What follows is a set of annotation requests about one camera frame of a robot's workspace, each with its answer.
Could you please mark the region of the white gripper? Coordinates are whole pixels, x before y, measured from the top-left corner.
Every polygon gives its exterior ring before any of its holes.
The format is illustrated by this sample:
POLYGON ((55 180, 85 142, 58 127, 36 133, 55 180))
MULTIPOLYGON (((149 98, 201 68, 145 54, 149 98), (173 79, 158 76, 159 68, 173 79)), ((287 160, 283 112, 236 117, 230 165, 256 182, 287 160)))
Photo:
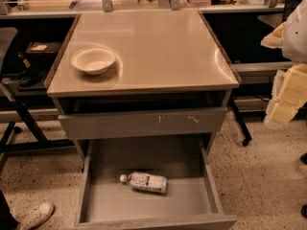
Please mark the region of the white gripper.
POLYGON ((278 70, 272 83, 264 125, 282 128, 307 103, 307 64, 296 63, 287 71, 278 70))

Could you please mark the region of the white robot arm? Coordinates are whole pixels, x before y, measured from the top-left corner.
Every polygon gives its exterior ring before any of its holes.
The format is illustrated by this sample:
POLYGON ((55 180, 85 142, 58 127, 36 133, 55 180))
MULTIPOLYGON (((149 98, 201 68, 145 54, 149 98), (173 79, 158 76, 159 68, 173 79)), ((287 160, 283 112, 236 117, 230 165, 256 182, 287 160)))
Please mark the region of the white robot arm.
POLYGON ((293 63, 287 71, 276 72, 266 109, 264 124, 282 128, 307 103, 307 0, 302 0, 285 22, 265 36, 261 45, 279 48, 282 56, 293 63))

